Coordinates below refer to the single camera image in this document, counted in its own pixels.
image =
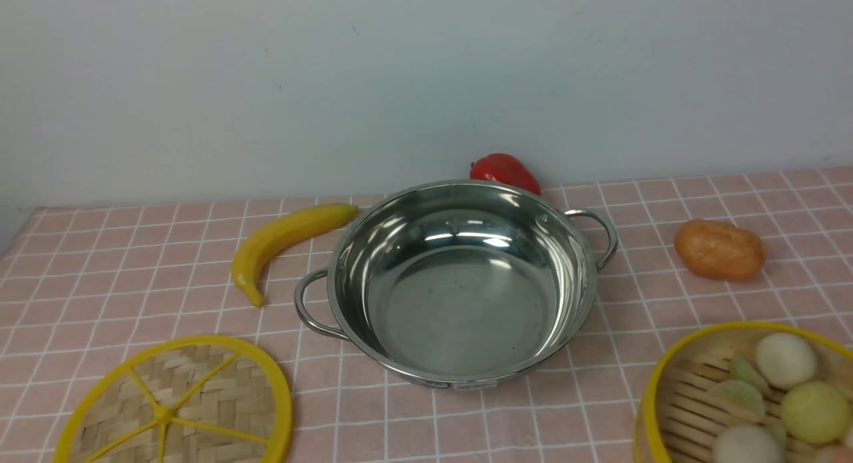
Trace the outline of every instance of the yellow rim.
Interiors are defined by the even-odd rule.
[[[190,387],[190,389],[187,390],[176,404],[169,406],[168,408],[167,406],[160,405],[157,400],[155,400],[155,397],[151,395],[151,391],[147,389],[143,381],[141,381],[137,373],[133,370],[134,366],[144,362],[144,360],[155,357],[160,353],[192,345],[221,346],[228,348],[229,350],[234,350],[234,354],[225,359],[219,366],[214,368],[213,371],[208,372],[204,378]],[[180,408],[183,403],[186,403],[189,397],[200,389],[202,384],[212,378],[213,375],[216,375],[220,370],[228,366],[228,363],[234,362],[234,360],[239,356],[246,356],[250,358],[259,366],[259,368],[264,370],[266,377],[269,379],[269,384],[271,384],[275,391],[275,423],[273,424],[271,439],[265,440],[264,438],[259,438],[259,436],[237,432],[236,430],[231,430],[229,428],[220,428],[218,426],[211,426],[211,424],[183,420],[183,418],[173,416],[174,411]],[[249,344],[249,342],[245,342],[238,338],[231,338],[231,336],[204,335],[188,336],[188,338],[180,338],[153,346],[152,348],[147,348],[139,354],[136,354],[136,356],[132,357],[130,360],[126,360],[126,362],[116,366],[112,372],[107,373],[107,375],[102,378],[101,381],[98,381],[95,387],[89,391],[82,402],[80,402],[80,405],[77,406],[77,409],[75,409],[71,414],[71,417],[68,420],[65,429],[62,430],[62,434],[56,444],[54,463],[64,463],[68,461],[68,456],[71,453],[74,438],[77,435],[77,428],[82,425],[83,419],[86,417],[89,409],[95,404],[101,394],[110,387],[110,385],[126,374],[130,375],[131,379],[133,379],[139,386],[140,390],[143,391],[143,395],[147,400],[149,400],[152,408],[155,409],[155,411],[153,411],[155,415],[153,415],[153,419],[150,423],[144,424],[144,426],[141,426],[136,430],[132,430],[132,432],[129,432],[124,436],[116,438],[92,454],[85,460],[86,463],[99,459],[104,454],[109,453],[113,448],[116,448],[118,445],[126,442],[128,439],[146,432],[147,430],[151,430],[154,427],[159,427],[158,461],[162,463],[165,451],[165,433],[167,432],[168,425],[172,423],[183,424],[183,426],[194,426],[200,430],[207,430],[207,432],[222,433],[232,436],[233,438],[240,438],[251,442],[258,442],[258,444],[264,444],[266,445],[266,452],[261,458],[262,463],[279,463],[283,460],[287,450],[289,450],[290,439],[293,435],[293,403],[290,399],[290,389],[287,386],[287,379],[284,378],[284,374],[281,372],[277,363],[275,363],[268,354],[262,351],[261,348],[258,348],[253,344]]]
[[[652,372],[652,378],[649,378],[648,386],[646,387],[646,395],[643,396],[642,408],[640,408],[640,410],[642,411],[643,426],[645,426],[646,442],[648,443],[648,447],[652,453],[653,459],[658,463],[671,463],[670,455],[666,453],[666,448],[664,448],[664,441],[660,438],[660,430],[658,429],[658,419],[655,418],[654,414],[654,409],[656,405],[654,397],[657,393],[660,375],[664,372],[666,364],[674,356],[674,354],[676,354],[681,348],[684,347],[684,345],[689,344],[689,342],[692,342],[697,338],[702,338],[702,336],[706,336],[709,333],[722,332],[723,330],[737,330],[743,328],[777,330],[778,332],[794,333],[795,335],[802,336],[803,338],[806,338],[813,342],[819,342],[819,344],[823,344],[826,347],[838,351],[844,356],[853,359],[853,351],[847,350],[847,348],[844,348],[844,346],[837,344],[837,342],[828,340],[826,338],[823,338],[823,336],[814,334],[812,332],[807,332],[806,330],[801,330],[793,326],[787,326],[787,324],[767,323],[764,321],[733,321],[731,323],[714,324],[714,326],[708,326],[707,328],[698,330],[698,332],[691,333],[691,335],[685,336],[685,338],[677,342],[677,344],[673,345],[670,350],[667,350],[664,356],[658,361],[658,364],[655,366],[654,371]]]

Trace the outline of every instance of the banana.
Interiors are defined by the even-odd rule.
[[[256,307],[264,305],[258,290],[261,271],[276,254],[298,242],[343,227],[359,213],[347,204],[317,205],[275,219],[249,235],[234,254],[231,280]]]

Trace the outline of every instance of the white wall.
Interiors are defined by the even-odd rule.
[[[0,0],[0,204],[853,163],[853,0]]]

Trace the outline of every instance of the potato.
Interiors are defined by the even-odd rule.
[[[758,235],[722,221],[687,221],[676,233],[674,246],[691,272],[713,280],[750,280],[767,260]]]

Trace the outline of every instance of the toy red pepper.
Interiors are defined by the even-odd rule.
[[[471,180],[497,181],[542,195],[542,189],[533,175],[516,157],[506,153],[493,153],[471,163],[470,177]]]

